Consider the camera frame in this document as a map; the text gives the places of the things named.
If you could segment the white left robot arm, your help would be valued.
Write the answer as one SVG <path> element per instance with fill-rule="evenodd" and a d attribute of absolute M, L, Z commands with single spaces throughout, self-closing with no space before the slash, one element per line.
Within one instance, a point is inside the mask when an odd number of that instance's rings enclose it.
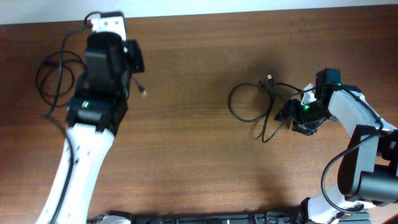
<path fill-rule="evenodd" d="M 87 39 L 86 66 L 69 101 L 62 156 L 37 223 L 85 223 L 104 158 L 128 110 L 132 76 L 145 70 L 139 43 L 115 31 Z"/>

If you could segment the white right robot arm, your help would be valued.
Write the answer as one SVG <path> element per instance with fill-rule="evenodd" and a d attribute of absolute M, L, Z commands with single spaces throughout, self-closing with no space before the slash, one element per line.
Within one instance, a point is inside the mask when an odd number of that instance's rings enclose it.
<path fill-rule="evenodd" d="M 338 69 L 316 74 L 275 116 L 310 136 L 326 121 L 338 121 L 350 136 L 321 176 L 321 195 L 306 198 L 290 223 L 369 223 L 368 209 L 397 203 L 397 128 L 366 102 L 356 86 L 344 85 Z"/>

